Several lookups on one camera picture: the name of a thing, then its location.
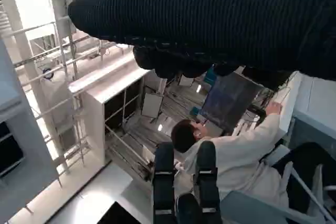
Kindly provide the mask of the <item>black knitted glove right hand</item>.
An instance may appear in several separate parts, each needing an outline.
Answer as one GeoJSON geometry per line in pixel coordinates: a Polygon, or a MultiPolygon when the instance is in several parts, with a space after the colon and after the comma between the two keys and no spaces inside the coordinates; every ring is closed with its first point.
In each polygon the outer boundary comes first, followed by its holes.
{"type": "Polygon", "coordinates": [[[74,0],[68,16],[91,37],[131,45],[161,78],[245,66],[335,80],[335,0],[74,0]]]}

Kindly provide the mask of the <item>bare black left hand, blue tape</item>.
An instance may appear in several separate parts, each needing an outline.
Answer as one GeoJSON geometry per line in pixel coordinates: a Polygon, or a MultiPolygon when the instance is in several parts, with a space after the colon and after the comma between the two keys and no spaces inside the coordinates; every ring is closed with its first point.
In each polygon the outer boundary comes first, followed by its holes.
{"type": "Polygon", "coordinates": [[[152,178],[153,223],[222,223],[213,142],[204,141],[198,149],[193,193],[175,197],[173,160],[173,145],[160,144],[152,178]]]}

